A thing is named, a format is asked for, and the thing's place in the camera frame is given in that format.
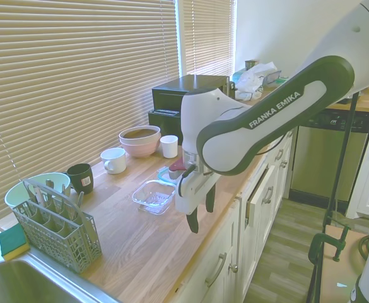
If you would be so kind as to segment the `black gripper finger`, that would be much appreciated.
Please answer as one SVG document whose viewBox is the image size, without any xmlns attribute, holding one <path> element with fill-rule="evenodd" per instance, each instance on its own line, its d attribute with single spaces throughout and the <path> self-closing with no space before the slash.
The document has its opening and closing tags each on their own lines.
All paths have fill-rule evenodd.
<svg viewBox="0 0 369 303">
<path fill-rule="evenodd" d="M 194 211 L 186 215 L 187 223 L 189 225 L 190 231 L 192 233 L 197 234 L 199 232 L 199 222 L 197 219 L 197 207 L 195 207 Z"/>
<path fill-rule="evenodd" d="M 209 213 L 212 213 L 214 211 L 215 192 L 216 192 L 216 185 L 214 184 L 206 195 L 205 205 L 206 205 L 206 211 Z"/>
</svg>

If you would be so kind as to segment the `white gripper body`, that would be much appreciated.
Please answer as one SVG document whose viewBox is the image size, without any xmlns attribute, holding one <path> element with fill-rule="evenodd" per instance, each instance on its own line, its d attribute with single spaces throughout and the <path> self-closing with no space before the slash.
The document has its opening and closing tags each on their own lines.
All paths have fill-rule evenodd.
<svg viewBox="0 0 369 303">
<path fill-rule="evenodd" d="M 184 214 L 191 214 L 195 207 L 205 204 L 206 195 L 218 181 L 218 174 L 191 172 L 182 176 L 176 185 L 175 209 Z"/>
</svg>

